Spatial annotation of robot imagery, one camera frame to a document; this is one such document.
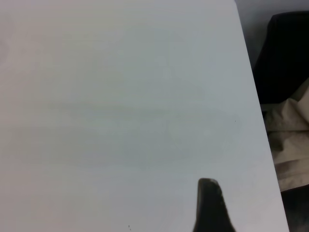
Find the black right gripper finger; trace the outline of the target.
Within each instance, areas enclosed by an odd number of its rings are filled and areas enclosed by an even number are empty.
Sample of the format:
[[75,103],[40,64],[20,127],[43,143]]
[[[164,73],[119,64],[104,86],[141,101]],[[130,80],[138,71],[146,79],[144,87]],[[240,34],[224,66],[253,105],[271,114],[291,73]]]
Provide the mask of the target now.
[[201,178],[197,187],[195,232],[234,232],[219,183]]

